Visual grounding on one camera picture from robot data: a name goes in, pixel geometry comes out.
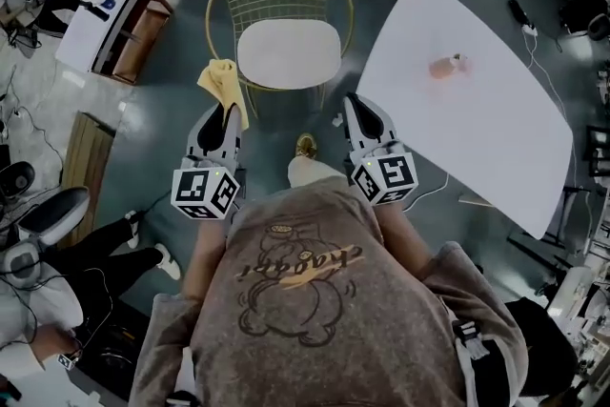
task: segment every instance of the white cube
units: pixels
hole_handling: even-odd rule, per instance
[[[191,219],[224,219],[238,190],[223,167],[173,171],[172,205]]]
[[[416,165],[410,153],[362,158],[352,179],[372,205],[398,202],[418,185]]]

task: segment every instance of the white sneaker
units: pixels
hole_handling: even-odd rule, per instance
[[[130,220],[137,214],[136,211],[129,211],[125,214],[125,218]],[[140,244],[140,234],[138,233],[138,228],[140,227],[140,221],[136,220],[135,222],[130,221],[130,226],[132,226],[132,235],[133,237],[127,241],[127,245],[133,250],[137,248],[137,245]]]
[[[163,270],[174,280],[179,280],[182,276],[182,273],[180,272],[180,265],[178,265],[175,259],[172,258],[172,255],[170,254],[169,250],[161,243],[156,243],[154,245],[154,248],[156,250],[159,250],[163,254],[163,259],[158,265],[156,265],[156,267]]]

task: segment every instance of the yellow cloth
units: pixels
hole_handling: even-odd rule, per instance
[[[210,64],[199,76],[197,85],[218,99],[225,109],[225,117],[231,105],[237,104],[241,110],[241,131],[248,129],[248,112],[237,80],[237,65],[234,61],[210,60]]]

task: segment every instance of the white pants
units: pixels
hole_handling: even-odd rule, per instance
[[[288,165],[288,181],[290,182],[291,189],[309,185],[329,176],[342,176],[345,178],[343,173],[307,156],[295,156],[293,161]]]

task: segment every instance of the gold shoe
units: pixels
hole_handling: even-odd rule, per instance
[[[317,144],[314,137],[308,132],[304,132],[296,140],[295,156],[305,156],[310,159],[315,159],[317,155]]]

